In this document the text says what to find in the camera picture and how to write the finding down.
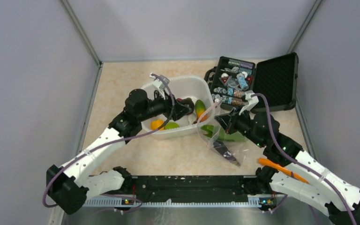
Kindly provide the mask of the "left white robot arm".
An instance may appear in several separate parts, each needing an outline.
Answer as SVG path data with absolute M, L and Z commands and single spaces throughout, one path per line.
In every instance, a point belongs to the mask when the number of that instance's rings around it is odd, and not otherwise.
M 46 198 L 50 197 L 55 206 L 71 215 L 87 200 L 105 192 L 129 192 L 131 180 L 118 171 L 112 169 L 101 175 L 92 175 L 92 172 L 113 152 L 130 140 L 140 138 L 143 121 L 159 115 L 176 121 L 191 114 L 193 110 L 193 107 L 179 102 L 171 93 L 161 95 L 156 90 L 154 99 L 151 100 L 145 90 L 132 90 L 125 100 L 123 111 L 89 147 L 64 165 L 52 165 L 47 170 L 43 205 L 49 207 Z

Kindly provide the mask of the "white plastic tub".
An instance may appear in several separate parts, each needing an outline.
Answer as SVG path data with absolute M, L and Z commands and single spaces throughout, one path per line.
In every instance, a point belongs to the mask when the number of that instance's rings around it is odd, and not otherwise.
M 206 108 L 209 108 L 213 105 L 213 99 L 211 97 L 210 89 L 206 83 L 206 81 L 196 75 L 183 75 L 170 77 L 170 82 L 168 84 L 171 89 L 173 95 L 176 98 L 191 98 L 195 103 L 197 100 L 203 101 Z M 154 90 L 152 82 L 148 82 L 144 84 L 141 89 L 145 90 L 148 94 L 148 98 L 154 98 Z M 214 119 L 214 111 L 211 110 L 207 114 L 207 119 L 205 121 L 200 121 L 199 125 L 209 124 Z M 148 119 L 142 122 L 142 128 L 145 132 L 151 131 L 150 124 L 154 120 L 166 120 L 164 115 L 159 115 L 153 117 L 152 119 Z M 189 116 L 182 117 L 180 120 L 170 122 L 175 122 L 179 125 L 178 128 L 173 128 L 169 130 L 160 130 L 151 134 L 156 139 L 169 139 L 175 138 L 185 135 L 190 135 L 197 132 L 197 124 L 192 124 L 196 120 L 195 112 Z

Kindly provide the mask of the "clear zip top bag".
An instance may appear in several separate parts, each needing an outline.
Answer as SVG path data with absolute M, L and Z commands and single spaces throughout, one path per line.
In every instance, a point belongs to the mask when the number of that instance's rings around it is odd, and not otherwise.
M 209 150 L 240 167 L 246 158 L 247 140 L 238 132 L 227 134 L 225 129 L 214 120 L 215 116 L 223 114 L 220 106 L 221 100 L 215 99 L 213 105 L 202 112 L 196 120 L 197 133 Z

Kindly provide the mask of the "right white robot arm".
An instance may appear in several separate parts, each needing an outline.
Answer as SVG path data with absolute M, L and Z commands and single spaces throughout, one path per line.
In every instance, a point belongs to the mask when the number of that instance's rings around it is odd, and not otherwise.
M 314 159 L 292 138 L 280 133 L 280 123 L 272 115 L 259 112 L 253 118 L 247 111 L 215 116 L 227 134 L 240 134 L 263 148 L 271 162 L 289 170 L 264 166 L 256 171 L 256 187 L 262 193 L 288 195 L 326 215 L 335 225 L 360 225 L 360 187 L 339 178 Z

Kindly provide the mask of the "purple toy eggplant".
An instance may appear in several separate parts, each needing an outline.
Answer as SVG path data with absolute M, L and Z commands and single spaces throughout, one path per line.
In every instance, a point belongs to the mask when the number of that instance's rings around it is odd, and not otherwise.
M 220 141 L 214 141 L 213 142 L 213 148 L 216 153 L 221 155 L 225 160 L 227 160 L 229 163 L 232 163 L 235 166 L 240 167 L 240 163 L 235 158 L 235 156 L 229 151 L 227 146 Z

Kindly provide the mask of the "green toy leaf vegetable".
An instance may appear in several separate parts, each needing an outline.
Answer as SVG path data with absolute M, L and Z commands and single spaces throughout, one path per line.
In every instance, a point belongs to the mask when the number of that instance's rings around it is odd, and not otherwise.
M 235 142 L 235 143 L 242 143 L 245 142 L 245 137 L 239 133 L 227 134 L 225 130 L 221 126 L 214 126 L 214 125 L 203 125 L 200 127 L 202 134 L 207 138 L 214 138 L 217 141 L 221 142 Z

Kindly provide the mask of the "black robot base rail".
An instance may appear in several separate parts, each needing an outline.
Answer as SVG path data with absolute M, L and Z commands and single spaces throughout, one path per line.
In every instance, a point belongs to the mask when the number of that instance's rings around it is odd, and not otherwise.
M 275 192 L 254 175 L 133 176 L 111 195 L 128 195 L 143 203 L 240 203 L 252 196 L 273 198 Z

